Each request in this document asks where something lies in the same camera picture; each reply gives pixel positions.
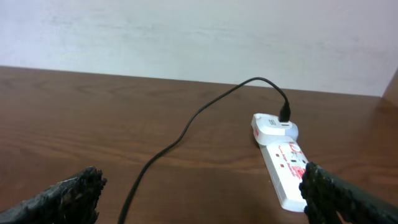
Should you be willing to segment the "white power strip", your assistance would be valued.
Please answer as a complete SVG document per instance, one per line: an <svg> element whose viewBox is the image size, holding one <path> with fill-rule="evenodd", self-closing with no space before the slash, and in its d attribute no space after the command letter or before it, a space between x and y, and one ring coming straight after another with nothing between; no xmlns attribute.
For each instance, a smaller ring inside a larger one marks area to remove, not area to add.
<svg viewBox="0 0 398 224"><path fill-rule="evenodd" d="M307 202L299 189L308 163L295 142L274 142L260 150L271 177L280 206L291 212L304 211Z"/></svg>

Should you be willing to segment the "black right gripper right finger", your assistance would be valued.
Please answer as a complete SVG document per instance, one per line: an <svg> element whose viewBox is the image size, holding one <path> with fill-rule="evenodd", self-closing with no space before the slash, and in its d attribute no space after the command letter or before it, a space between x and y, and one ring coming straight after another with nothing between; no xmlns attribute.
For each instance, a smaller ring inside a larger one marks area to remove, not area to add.
<svg viewBox="0 0 398 224"><path fill-rule="evenodd" d="M299 189L309 224L397 224L397 207L309 162Z"/></svg>

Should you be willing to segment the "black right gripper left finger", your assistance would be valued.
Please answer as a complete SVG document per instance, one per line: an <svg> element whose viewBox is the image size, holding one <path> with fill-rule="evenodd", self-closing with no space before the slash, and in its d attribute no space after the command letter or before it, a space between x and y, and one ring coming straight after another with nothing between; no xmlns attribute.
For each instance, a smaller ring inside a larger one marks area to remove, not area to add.
<svg viewBox="0 0 398 224"><path fill-rule="evenodd" d="M94 224L107 180L89 166L1 212L1 224Z"/></svg>

